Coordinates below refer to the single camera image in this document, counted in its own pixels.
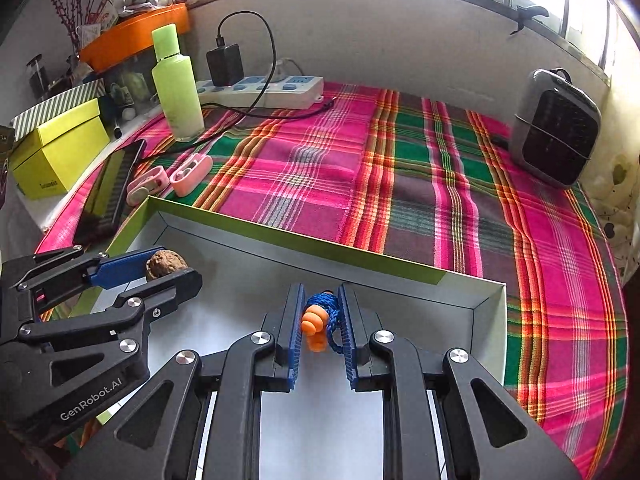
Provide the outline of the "black phone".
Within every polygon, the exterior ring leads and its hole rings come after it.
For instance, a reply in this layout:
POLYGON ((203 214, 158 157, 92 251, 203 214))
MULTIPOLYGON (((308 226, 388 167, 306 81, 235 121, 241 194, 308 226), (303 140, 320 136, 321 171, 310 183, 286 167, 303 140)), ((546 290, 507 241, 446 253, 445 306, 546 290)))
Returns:
POLYGON ((142 159, 144 139, 129 143, 104 160, 82 207, 73 244, 89 246, 112 237, 124 210, 127 186, 142 159))

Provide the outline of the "light green plastic bottle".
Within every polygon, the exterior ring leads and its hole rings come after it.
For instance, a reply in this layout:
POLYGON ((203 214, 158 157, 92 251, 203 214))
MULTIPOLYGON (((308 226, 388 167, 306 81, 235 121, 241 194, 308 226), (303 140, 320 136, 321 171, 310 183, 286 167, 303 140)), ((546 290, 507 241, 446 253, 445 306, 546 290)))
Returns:
POLYGON ((156 65, 152 78, 160 107, 177 141, 195 139, 204 131, 204 118, 191 59, 181 53, 175 24, 152 31, 156 65))

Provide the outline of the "heart patterned curtain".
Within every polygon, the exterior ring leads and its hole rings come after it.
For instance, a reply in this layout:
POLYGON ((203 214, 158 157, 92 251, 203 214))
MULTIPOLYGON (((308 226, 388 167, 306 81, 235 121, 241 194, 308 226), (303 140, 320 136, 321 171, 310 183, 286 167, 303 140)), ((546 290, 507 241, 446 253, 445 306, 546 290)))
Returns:
POLYGON ((639 97, 612 87, 580 184, 625 284, 639 269, 639 97))

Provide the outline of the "pink plaid tablecloth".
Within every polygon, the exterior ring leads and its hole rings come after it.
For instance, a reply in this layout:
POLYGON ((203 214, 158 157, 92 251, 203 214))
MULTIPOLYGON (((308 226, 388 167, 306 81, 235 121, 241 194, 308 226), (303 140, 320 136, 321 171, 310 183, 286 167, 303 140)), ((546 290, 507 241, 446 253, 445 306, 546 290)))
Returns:
POLYGON ((506 125, 329 82, 328 110, 206 113, 213 167, 190 206, 506 285, 506 388, 587 479, 610 461, 628 382, 616 267, 581 188, 514 165, 506 125))

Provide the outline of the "green white cardboard tray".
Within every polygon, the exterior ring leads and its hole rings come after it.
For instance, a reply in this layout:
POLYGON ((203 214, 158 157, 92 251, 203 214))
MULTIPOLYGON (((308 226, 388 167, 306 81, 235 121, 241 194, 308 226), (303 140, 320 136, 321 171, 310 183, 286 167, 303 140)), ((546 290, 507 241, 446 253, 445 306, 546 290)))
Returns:
POLYGON ((150 338, 151 379, 67 479, 443 479, 442 409, 506 374, 503 284, 149 200, 108 245, 155 244, 201 291, 150 338))

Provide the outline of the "orange plastic tray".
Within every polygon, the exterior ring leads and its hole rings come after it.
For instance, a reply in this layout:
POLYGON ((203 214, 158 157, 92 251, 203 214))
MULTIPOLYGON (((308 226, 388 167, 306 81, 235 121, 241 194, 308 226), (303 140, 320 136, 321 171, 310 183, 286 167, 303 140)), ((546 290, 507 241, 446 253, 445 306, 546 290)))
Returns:
POLYGON ((152 47, 152 31, 169 24, 176 25, 179 35, 190 30, 188 7, 184 3, 144 12, 113 26, 82 48, 79 59, 96 73, 104 73, 152 47))

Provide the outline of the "grey space heater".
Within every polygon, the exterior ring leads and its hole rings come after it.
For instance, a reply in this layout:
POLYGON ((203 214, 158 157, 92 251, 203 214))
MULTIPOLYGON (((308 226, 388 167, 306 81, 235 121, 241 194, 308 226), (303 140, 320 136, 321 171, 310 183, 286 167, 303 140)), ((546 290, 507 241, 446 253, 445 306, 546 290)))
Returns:
POLYGON ((570 188, 591 157, 601 112, 564 68, 527 78, 509 139, 512 160, 556 188, 570 188))

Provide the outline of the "pink clip near phone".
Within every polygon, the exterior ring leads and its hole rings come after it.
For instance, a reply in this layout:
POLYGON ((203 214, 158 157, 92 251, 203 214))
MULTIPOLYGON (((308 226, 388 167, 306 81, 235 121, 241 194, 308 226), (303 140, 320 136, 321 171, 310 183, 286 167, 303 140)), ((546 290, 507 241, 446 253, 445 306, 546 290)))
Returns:
POLYGON ((146 170, 140 177, 132 180, 126 187, 126 204, 137 207, 150 195, 164 192, 169 186, 169 178, 162 166, 155 166, 146 170))

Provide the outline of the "dark brown walnut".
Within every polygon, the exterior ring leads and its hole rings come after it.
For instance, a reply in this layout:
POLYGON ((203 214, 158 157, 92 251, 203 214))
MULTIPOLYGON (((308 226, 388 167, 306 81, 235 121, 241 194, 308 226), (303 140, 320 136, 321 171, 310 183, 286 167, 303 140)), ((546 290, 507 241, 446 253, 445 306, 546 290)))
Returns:
POLYGON ((145 263, 145 277, 148 281, 153 281, 187 267, 186 260, 178 252, 161 249, 154 252, 152 257, 145 263))

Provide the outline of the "white power strip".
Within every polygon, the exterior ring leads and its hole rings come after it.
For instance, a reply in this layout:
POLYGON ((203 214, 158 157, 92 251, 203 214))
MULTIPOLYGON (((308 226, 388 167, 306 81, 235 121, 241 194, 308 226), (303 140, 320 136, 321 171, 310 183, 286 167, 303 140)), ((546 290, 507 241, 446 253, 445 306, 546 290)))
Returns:
POLYGON ((202 104, 215 104, 232 108, 249 108, 258 96, 257 108, 288 108, 308 110, 323 98, 324 79, 315 76, 287 76, 265 86, 265 77, 247 76, 236 84, 217 87, 211 80, 196 83, 202 104))

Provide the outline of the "striped gift box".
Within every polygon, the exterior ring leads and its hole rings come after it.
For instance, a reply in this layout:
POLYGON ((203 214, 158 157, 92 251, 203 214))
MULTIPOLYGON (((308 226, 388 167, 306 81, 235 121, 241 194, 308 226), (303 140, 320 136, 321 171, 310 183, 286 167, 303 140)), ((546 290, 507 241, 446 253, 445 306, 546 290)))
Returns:
POLYGON ((104 94, 104 79, 98 78, 32 106, 12 119, 11 125, 15 131, 15 142, 20 142, 45 122, 85 102, 100 98, 104 94))

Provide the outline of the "yellow cardboard box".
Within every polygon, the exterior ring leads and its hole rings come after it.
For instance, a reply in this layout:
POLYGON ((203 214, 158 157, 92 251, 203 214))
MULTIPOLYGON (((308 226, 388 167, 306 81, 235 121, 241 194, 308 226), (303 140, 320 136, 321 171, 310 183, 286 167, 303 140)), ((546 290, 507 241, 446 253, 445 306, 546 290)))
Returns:
POLYGON ((29 133, 11 154, 9 170, 30 200, 66 194, 108 142, 93 99, 29 133))

